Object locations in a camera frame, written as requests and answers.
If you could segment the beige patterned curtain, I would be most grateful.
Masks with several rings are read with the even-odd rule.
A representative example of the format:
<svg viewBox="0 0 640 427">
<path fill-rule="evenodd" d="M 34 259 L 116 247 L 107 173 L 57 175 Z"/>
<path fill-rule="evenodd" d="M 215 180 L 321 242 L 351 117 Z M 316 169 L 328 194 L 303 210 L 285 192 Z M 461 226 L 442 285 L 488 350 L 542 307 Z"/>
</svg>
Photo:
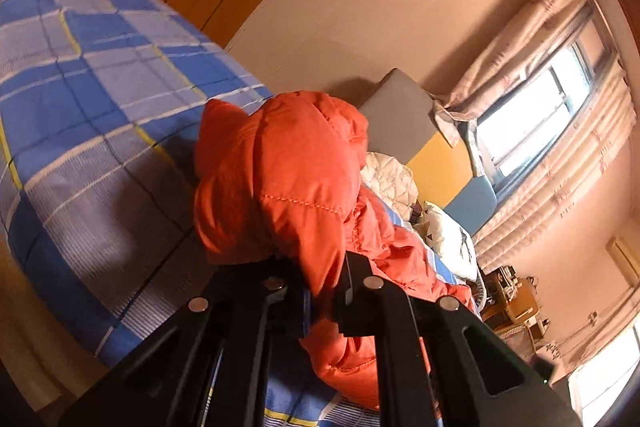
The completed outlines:
<svg viewBox="0 0 640 427">
<path fill-rule="evenodd" d="M 610 72 L 542 161 L 479 232 L 487 271 L 532 246 L 590 191 L 631 135 L 636 112 L 625 74 Z"/>
<path fill-rule="evenodd" d="M 563 39 L 588 0 L 530 0 L 501 29 L 446 96 L 434 101 L 439 132 L 454 147 L 458 124 L 480 118 L 523 83 Z"/>
</svg>

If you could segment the beige patterned right curtain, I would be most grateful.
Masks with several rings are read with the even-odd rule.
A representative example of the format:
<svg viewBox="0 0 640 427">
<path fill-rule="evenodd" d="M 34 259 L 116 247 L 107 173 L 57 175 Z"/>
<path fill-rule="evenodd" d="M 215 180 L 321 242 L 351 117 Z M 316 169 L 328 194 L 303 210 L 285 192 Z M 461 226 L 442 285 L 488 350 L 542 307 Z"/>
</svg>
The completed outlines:
<svg viewBox="0 0 640 427">
<path fill-rule="evenodd" d="M 631 135 L 636 112 L 625 74 L 610 72 L 542 161 L 479 232 L 487 271 L 532 246 L 590 191 Z"/>
</svg>

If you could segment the window with grey frame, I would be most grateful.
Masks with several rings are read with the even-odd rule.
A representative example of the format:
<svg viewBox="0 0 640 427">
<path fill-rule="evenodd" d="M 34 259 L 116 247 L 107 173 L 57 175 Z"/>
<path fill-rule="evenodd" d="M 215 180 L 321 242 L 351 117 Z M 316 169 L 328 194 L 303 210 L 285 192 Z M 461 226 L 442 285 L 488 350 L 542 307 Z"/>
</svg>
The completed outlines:
<svg viewBox="0 0 640 427">
<path fill-rule="evenodd" d="M 589 0 L 542 62 L 480 116 L 473 135 L 499 204 L 574 120 L 614 51 L 602 14 Z"/>
</svg>

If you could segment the beige quilted blanket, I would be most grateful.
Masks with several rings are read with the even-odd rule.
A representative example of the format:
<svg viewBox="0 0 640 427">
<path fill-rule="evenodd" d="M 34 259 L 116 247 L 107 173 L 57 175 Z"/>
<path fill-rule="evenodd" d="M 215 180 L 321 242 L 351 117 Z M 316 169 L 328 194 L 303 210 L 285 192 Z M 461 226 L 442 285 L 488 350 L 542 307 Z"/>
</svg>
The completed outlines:
<svg viewBox="0 0 640 427">
<path fill-rule="evenodd" d="M 419 190 L 409 167 L 395 158 L 378 152 L 368 152 L 360 170 L 361 181 L 402 220 L 409 221 Z"/>
</svg>

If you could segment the blue plaid bed sheet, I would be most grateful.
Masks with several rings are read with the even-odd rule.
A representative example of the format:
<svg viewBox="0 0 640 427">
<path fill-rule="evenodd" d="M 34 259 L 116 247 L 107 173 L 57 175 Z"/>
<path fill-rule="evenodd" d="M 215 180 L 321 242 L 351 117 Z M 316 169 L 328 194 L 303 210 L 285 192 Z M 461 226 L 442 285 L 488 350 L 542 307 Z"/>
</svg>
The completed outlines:
<svg viewBox="0 0 640 427">
<path fill-rule="evenodd" d="M 6 241 L 111 369 L 231 265 L 209 259 L 194 222 L 206 104 L 254 113 L 270 98 L 160 0 L 1 0 Z M 310 293 L 308 333 L 272 340 L 264 423 L 326 425 L 348 400 L 303 347 L 316 317 Z"/>
</svg>

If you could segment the grey yellow blue headboard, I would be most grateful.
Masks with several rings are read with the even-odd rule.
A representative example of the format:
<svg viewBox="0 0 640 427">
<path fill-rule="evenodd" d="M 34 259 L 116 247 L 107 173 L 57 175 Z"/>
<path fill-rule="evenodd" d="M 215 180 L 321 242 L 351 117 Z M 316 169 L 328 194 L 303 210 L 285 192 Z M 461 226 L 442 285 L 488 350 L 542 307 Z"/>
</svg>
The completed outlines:
<svg viewBox="0 0 640 427">
<path fill-rule="evenodd" d="M 434 100 L 400 69 L 390 70 L 359 105 L 369 148 L 411 169 L 422 202 L 432 202 L 470 234 L 492 217 L 497 196 L 472 138 L 450 145 L 437 128 Z"/>
</svg>

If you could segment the cluttered wooden side table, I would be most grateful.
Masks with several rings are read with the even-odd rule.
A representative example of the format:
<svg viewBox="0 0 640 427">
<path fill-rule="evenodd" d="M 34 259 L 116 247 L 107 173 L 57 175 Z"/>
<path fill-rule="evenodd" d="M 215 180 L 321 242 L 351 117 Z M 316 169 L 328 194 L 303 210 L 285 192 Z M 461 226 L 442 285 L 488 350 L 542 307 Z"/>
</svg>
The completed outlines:
<svg viewBox="0 0 640 427">
<path fill-rule="evenodd" d="M 535 277 L 519 277 L 512 265 L 483 275 L 485 324 L 525 362 L 542 346 L 550 321 L 541 314 Z"/>
</svg>

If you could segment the beige patterned left curtain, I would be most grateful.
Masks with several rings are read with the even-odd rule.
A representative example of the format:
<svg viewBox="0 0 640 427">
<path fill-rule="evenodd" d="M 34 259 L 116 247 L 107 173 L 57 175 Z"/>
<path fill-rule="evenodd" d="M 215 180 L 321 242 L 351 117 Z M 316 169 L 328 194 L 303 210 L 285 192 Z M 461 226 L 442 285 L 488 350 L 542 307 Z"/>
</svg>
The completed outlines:
<svg viewBox="0 0 640 427">
<path fill-rule="evenodd" d="M 523 83 L 563 39 L 588 0 L 530 0 L 501 29 L 446 96 L 434 101 L 439 132 L 454 147 L 458 124 L 480 118 Z"/>
</svg>

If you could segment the orange puffer down jacket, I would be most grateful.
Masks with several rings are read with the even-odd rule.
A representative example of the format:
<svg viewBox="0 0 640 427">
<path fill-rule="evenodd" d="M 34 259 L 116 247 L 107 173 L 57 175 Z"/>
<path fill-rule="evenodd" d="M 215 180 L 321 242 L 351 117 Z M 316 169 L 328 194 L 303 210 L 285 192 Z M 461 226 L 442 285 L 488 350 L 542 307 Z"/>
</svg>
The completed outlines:
<svg viewBox="0 0 640 427">
<path fill-rule="evenodd" d="M 318 317 L 303 347 L 314 373 L 362 407 L 378 406 L 374 341 L 348 338 L 332 322 L 333 291 L 347 253 L 367 257 L 377 277 L 428 301 L 450 295 L 465 306 L 469 288 L 445 283 L 413 231 L 394 225 L 361 182 L 368 123 L 347 102 L 320 92 L 270 98 L 254 113 L 206 104 L 195 147 L 200 183 L 194 222 L 215 263 L 292 260 Z"/>
</svg>

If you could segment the white printed pillow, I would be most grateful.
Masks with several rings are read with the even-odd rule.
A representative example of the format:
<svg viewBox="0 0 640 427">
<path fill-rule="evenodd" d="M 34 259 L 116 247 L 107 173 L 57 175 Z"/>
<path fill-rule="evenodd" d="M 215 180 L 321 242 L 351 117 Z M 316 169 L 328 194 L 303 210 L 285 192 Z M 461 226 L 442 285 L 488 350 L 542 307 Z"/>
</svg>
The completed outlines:
<svg viewBox="0 0 640 427">
<path fill-rule="evenodd" d="M 424 243 L 459 279 L 475 281 L 478 265 L 470 234 L 432 202 L 424 202 L 413 225 Z"/>
</svg>

